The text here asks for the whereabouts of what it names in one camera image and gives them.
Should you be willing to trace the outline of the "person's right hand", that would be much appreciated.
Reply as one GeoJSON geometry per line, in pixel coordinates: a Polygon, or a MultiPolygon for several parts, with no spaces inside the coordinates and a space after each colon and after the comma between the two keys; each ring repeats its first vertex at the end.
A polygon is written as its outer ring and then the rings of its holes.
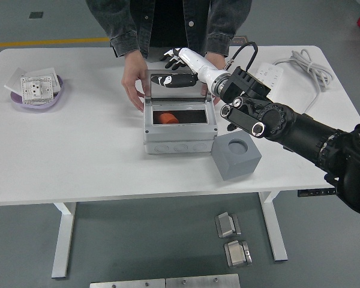
{"type": "Polygon", "coordinates": [[[139,50],[126,53],[124,59],[125,65],[121,80],[122,86],[133,106],[143,112],[144,104],[142,99],[145,97],[143,83],[145,81],[145,72],[148,69],[146,61],[139,50]],[[143,92],[137,90],[137,81],[141,82],[143,92]]]}

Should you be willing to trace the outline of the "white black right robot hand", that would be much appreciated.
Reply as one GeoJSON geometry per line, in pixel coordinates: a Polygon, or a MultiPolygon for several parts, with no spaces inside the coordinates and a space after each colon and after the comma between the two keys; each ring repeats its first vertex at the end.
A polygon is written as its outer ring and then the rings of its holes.
{"type": "Polygon", "coordinates": [[[211,94],[219,96],[222,88],[227,82],[230,74],[226,70],[218,70],[208,60],[189,48],[174,48],[167,51],[163,60],[171,57],[171,60],[166,65],[170,67],[172,64],[173,70],[175,66],[188,66],[191,73],[158,73],[150,76],[151,82],[161,85],[166,88],[183,88],[191,87],[197,81],[207,84],[208,90],[211,94]]]}

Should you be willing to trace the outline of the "person's left hand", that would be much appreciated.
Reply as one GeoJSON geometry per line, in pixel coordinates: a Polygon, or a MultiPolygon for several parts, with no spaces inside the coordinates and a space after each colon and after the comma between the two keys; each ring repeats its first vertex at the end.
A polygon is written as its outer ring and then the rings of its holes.
{"type": "MultiPolygon", "coordinates": [[[[217,54],[214,52],[207,52],[205,54],[205,58],[219,70],[223,70],[226,65],[225,58],[221,54],[217,54]]],[[[208,92],[209,91],[207,85],[203,84],[202,95],[205,96],[208,92]]]]}

